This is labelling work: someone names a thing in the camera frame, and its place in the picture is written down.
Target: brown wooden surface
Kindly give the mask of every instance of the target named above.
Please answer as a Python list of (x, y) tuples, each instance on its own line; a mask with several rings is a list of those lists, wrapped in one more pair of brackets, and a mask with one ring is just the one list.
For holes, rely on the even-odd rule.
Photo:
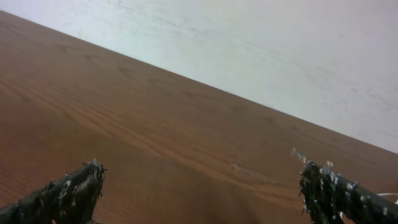
[(97, 158), (100, 222), (309, 223), (293, 147), (398, 192), (397, 154), (0, 12), (0, 206)]

